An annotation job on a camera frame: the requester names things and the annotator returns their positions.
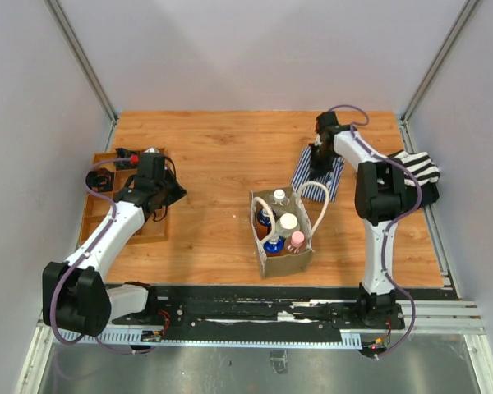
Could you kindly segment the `blue white striped cloth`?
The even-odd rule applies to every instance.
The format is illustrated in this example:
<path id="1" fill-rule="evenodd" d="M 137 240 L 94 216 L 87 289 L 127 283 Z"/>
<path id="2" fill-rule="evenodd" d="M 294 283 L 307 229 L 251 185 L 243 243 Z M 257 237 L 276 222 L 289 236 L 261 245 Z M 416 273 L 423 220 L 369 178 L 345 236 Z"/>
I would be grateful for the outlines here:
<path id="1" fill-rule="evenodd" d="M 341 175 L 344 169 L 344 159 L 336 158 L 332 168 L 323 176 L 311 178 L 311 146 L 307 146 L 301 153 L 297 167 L 291 178 L 291 186 L 297 191 L 307 181 L 317 181 L 323 184 L 329 191 L 329 201 L 334 202 L 338 193 Z"/>

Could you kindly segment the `wooden compartment tray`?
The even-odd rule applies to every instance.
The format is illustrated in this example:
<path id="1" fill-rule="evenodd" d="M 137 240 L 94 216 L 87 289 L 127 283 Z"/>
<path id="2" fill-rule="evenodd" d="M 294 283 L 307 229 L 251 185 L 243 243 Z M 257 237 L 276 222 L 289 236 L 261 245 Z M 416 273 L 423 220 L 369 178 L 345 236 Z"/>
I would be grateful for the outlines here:
<path id="1" fill-rule="evenodd" d="M 86 174 L 86 199 L 79 244 L 93 240 L 110 219 L 120 224 L 127 218 L 123 204 L 137 210 L 144 224 L 130 244 L 166 241 L 168 209 L 186 191 L 165 149 L 123 149 L 97 153 Z"/>

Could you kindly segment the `clear bottle white cap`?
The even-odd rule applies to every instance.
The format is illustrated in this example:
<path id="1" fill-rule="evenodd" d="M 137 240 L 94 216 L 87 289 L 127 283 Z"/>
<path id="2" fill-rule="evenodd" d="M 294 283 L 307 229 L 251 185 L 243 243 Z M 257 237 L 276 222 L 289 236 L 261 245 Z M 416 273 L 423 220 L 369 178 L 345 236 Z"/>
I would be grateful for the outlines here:
<path id="1" fill-rule="evenodd" d="M 290 200 L 286 192 L 283 189 L 274 190 L 268 196 L 268 202 L 270 205 L 285 207 L 288 206 Z"/>

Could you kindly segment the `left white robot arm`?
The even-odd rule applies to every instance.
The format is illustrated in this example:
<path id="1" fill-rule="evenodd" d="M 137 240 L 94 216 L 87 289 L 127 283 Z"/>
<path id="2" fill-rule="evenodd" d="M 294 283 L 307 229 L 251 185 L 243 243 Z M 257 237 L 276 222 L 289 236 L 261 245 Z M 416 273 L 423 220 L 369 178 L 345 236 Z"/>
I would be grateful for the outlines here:
<path id="1" fill-rule="evenodd" d="M 159 316 L 150 285 L 127 282 L 107 288 L 104 279 L 127 242 L 187 192 L 177 180 L 174 161 L 159 150 L 126 160 L 136 166 L 136 174 L 115 196 L 103 197 L 109 209 L 94 232 L 64 261 L 50 262 L 43 270 L 44 323 L 65 346 L 98 337 L 114 319 L 128 314 L 144 325 Z"/>

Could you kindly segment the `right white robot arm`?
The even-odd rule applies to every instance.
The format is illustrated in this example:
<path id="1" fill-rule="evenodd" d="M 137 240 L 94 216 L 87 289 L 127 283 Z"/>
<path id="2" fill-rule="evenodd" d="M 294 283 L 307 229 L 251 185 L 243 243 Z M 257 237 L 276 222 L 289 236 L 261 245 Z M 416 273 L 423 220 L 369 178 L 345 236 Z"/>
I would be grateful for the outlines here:
<path id="1" fill-rule="evenodd" d="M 355 313 L 364 328 L 397 315 L 393 279 L 394 235 L 400 218 L 418 209 L 422 191 L 416 177 L 398 160 L 379 153 L 359 134 L 358 122 L 339 123 L 334 110 L 316 118 L 309 179 L 316 181 L 343 158 L 357 172 L 354 204 L 366 234 L 366 266 Z"/>

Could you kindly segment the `beige canvas bag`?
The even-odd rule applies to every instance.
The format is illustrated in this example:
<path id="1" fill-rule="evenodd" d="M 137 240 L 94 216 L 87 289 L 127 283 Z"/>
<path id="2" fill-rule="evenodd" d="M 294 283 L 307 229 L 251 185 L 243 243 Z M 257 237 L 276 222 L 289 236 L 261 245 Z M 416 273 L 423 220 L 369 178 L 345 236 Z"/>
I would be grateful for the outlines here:
<path id="1" fill-rule="evenodd" d="M 308 186 L 318 186 L 325 192 L 323 208 L 320 212 L 320 216 L 317 218 L 314 224 L 311 224 L 311 221 L 306 213 L 304 204 L 301 200 L 302 192 Z M 314 254 L 314 250 L 311 248 L 312 237 L 316 232 L 317 227 L 320 225 L 328 208 L 329 191 L 324 185 L 317 181 L 305 182 L 298 189 L 298 191 L 294 191 L 290 187 L 283 190 L 286 192 L 290 200 L 288 206 L 285 207 L 279 207 L 269 204 L 268 196 L 273 192 L 273 190 L 252 192 L 250 195 L 251 229 L 256 246 L 256 257 L 259 263 L 260 275 L 263 278 L 288 276 L 299 273 L 301 271 L 305 271 L 308 268 Z M 265 208 L 269 211 L 271 221 L 270 231 L 265 230 L 263 227 L 258 228 L 256 225 L 256 214 L 262 208 Z M 267 257 L 264 252 L 263 245 L 268 240 L 279 236 L 276 233 L 275 225 L 280 216 L 284 213 L 293 213 L 297 217 L 300 223 L 300 231 L 305 235 L 306 245 L 303 247 L 303 250 L 300 254 L 282 255 L 281 253 L 280 256 Z"/>

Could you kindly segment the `dark green rolled sock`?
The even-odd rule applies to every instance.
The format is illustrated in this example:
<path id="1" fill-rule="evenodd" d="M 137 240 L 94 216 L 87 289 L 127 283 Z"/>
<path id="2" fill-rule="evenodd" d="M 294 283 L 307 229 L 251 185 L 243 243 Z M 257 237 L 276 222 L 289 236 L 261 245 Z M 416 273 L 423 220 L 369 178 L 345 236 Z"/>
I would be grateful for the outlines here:
<path id="1" fill-rule="evenodd" d="M 115 152 L 117 154 L 117 159 L 125 158 L 125 161 L 117 160 L 114 163 L 114 166 L 118 171 L 130 170 L 136 168 L 136 163 L 132 162 L 131 158 L 133 156 L 139 157 L 140 154 L 138 151 L 124 149 L 124 148 L 116 148 Z"/>

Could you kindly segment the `dark rolled sock orange pattern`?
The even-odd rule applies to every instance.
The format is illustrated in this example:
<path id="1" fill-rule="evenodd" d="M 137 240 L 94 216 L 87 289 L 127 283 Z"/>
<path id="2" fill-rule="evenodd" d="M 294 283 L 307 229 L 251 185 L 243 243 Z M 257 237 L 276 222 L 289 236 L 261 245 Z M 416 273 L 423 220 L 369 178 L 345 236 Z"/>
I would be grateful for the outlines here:
<path id="1" fill-rule="evenodd" d="M 113 190 L 114 173 L 106 168 L 98 168 L 89 171 L 85 178 L 86 185 L 98 193 Z"/>

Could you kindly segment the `green bottle white cap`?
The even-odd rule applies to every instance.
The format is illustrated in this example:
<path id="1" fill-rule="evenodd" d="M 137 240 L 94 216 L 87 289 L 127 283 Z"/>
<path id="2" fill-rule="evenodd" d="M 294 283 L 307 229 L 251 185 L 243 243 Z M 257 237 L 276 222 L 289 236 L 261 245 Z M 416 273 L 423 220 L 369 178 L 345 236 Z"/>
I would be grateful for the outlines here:
<path id="1" fill-rule="evenodd" d="M 289 238 L 295 231 L 300 231 L 300 223 L 293 213 L 284 213 L 275 225 L 276 233 L 284 238 Z"/>

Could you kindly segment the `blue cap bottle back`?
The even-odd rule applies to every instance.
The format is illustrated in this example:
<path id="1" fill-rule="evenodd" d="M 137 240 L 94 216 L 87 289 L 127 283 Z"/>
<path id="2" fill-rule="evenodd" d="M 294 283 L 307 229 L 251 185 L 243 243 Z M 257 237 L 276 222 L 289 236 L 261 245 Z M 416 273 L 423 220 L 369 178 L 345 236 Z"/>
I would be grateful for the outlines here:
<path id="1" fill-rule="evenodd" d="M 271 221 L 269 211 L 265 208 L 262 208 L 256 214 L 256 225 L 258 228 L 264 228 L 267 231 L 271 229 Z"/>

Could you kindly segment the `blue cap bottle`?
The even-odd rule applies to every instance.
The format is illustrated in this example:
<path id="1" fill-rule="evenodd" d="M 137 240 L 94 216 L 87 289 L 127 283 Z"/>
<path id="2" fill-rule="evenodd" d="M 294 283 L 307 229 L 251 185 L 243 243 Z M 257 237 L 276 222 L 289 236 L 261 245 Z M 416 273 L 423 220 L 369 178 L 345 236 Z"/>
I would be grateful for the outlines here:
<path id="1" fill-rule="evenodd" d="M 276 236 L 264 243 L 263 248 L 267 257 L 280 256 L 284 247 L 284 239 Z"/>
<path id="2" fill-rule="evenodd" d="M 256 225 L 258 228 L 264 228 L 267 231 L 271 229 L 271 221 L 269 211 L 265 208 L 262 208 L 256 214 Z"/>

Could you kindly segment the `pink cap bottle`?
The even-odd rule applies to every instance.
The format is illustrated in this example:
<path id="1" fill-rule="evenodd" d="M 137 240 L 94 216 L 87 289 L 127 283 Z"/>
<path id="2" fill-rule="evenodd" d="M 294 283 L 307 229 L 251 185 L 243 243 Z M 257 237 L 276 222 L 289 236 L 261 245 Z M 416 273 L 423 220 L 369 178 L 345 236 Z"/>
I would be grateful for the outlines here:
<path id="1" fill-rule="evenodd" d="M 300 254 L 305 245 L 305 235 L 301 231 L 294 231 L 284 242 L 282 255 Z"/>

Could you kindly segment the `black white striped cloth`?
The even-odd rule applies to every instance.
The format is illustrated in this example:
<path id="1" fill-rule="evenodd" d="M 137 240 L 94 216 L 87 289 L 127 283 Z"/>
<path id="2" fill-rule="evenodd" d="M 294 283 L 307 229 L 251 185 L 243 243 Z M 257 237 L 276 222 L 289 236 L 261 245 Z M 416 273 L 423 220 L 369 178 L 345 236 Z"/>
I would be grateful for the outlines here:
<path id="1" fill-rule="evenodd" d="M 440 179 L 440 170 L 427 152 L 408 153 L 405 150 L 400 150 L 390 154 L 388 158 L 399 160 L 403 167 L 417 179 L 420 186 L 437 183 Z"/>

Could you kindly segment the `blue cap bottle front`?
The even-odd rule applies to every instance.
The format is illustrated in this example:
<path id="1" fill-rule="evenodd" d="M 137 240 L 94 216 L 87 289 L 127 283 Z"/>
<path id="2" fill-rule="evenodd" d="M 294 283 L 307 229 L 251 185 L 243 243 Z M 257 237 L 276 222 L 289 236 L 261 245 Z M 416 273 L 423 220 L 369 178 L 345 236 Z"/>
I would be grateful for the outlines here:
<path id="1" fill-rule="evenodd" d="M 267 257 L 280 256 L 284 247 L 284 239 L 276 236 L 264 243 L 263 248 Z"/>

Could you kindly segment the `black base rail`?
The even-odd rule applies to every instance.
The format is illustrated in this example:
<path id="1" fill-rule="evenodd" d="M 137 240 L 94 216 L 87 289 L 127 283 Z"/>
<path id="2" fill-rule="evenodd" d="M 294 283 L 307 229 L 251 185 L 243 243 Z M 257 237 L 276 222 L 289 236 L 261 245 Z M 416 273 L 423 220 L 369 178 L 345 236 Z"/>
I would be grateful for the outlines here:
<path id="1" fill-rule="evenodd" d="M 334 339 L 344 329 L 388 332 L 405 327 L 403 311 L 368 327 L 355 313 L 355 287 L 154 285 L 156 312 L 128 314 L 114 324 L 159 327 L 176 338 Z"/>

